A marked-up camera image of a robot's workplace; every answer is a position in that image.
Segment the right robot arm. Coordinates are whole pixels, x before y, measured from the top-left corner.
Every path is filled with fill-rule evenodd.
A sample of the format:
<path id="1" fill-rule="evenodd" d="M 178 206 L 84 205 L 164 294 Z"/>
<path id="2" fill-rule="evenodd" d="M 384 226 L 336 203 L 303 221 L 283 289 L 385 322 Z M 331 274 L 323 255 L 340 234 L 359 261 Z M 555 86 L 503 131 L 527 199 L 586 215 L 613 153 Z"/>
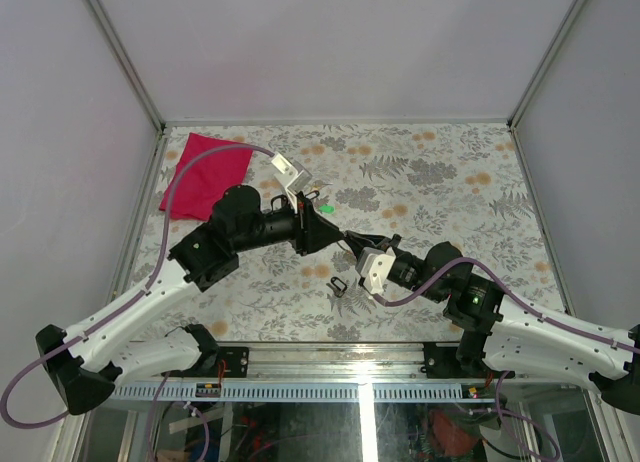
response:
<path id="1" fill-rule="evenodd" d="M 400 249 L 400 238 L 348 231 L 362 287 L 385 307 L 418 297 L 443 304 L 463 334 L 453 366 L 467 376 L 508 372 L 569 383 L 608 405 L 639 412 L 639 330 L 616 329 L 529 301 L 484 264 L 451 243 L 424 258 Z"/>

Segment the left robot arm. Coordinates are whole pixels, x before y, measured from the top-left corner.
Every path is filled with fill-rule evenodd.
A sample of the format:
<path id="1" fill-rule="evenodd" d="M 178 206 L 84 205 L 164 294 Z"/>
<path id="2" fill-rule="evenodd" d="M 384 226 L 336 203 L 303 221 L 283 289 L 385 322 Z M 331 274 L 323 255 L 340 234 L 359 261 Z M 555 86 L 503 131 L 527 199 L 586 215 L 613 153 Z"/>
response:
<path id="1" fill-rule="evenodd" d="M 306 256 L 343 238 L 303 193 L 264 211 L 256 189 L 231 187 L 209 220 L 174 245 L 147 281 L 79 323 L 43 328 L 36 345 L 48 358 L 45 371 L 71 415 L 97 408 L 132 381 L 170 372 L 201 377 L 217 372 L 219 345 L 201 324 L 149 342 L 136 338 L 170 308 L 229 276 L 242 252 L 289 243 Z"/>

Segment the black key tag white label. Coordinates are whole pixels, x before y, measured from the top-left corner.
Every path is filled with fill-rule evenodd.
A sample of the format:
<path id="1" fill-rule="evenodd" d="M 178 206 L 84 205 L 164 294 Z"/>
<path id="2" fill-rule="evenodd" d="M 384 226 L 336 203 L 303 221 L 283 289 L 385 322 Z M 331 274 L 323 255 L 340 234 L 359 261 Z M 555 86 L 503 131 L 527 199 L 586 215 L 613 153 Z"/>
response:
<path id="1" fill-rule="evenodd" d="M 348 285 L 336 276 L 330 278 L 328 286 L 334 293 L 344 293 L 348 289 Z"/>

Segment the large silver keyring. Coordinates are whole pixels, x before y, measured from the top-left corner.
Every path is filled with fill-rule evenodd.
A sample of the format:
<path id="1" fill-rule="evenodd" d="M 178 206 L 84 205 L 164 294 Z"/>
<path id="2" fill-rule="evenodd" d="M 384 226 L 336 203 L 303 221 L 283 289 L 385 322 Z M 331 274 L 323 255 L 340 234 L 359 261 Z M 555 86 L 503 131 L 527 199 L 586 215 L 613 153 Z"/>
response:
<path id="1" fill-rule="evenodd" d="M 341 241 L 338 241 L 336 242 L 336 245 L 345 253 L 349 254 L 350 256 L 356 257 L 355 253 L 346 244 L 343 244 Z"/>

